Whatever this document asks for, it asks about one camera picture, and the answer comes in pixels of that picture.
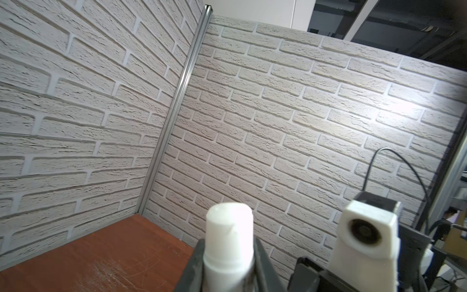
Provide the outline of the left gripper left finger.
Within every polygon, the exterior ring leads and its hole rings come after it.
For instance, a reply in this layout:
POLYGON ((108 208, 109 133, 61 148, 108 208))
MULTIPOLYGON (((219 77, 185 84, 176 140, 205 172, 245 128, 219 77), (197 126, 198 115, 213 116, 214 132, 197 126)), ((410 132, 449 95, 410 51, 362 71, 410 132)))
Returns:
POLYGON ((201 292, 203 287, 203 255, 205 240, 200 239, 176 284, 174 292, 201 292))

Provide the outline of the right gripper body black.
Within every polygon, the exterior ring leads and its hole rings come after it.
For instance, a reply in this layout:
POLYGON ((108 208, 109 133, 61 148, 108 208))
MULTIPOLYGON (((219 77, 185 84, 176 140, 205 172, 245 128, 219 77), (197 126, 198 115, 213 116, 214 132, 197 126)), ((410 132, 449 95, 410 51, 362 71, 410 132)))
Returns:
MULTIPOLYGON (((432 288, 432 239, 400 225, 398 281, 391 292, 428 292, 432 288)), ((287 287, 289 292, 357 292, 338 276, 307 257, 300 257, 287 287)))

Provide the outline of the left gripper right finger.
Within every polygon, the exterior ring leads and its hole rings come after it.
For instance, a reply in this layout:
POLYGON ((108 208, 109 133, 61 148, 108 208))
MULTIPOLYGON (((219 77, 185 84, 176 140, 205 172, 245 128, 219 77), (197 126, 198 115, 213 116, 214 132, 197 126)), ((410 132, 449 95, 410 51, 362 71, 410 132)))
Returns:
POLYGON ((255 292, 286 292, 259 238, 254 239, 254 261, 255 292))

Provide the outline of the white glue stick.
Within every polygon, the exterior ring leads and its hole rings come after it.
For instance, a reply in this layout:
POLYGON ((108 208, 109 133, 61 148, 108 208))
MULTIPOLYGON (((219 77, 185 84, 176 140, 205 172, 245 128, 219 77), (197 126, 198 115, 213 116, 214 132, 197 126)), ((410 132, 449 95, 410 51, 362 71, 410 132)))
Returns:
POLYGON ((204 292, 252 292, 254 219, 244 203, 220 203, 206 214, 204 292))

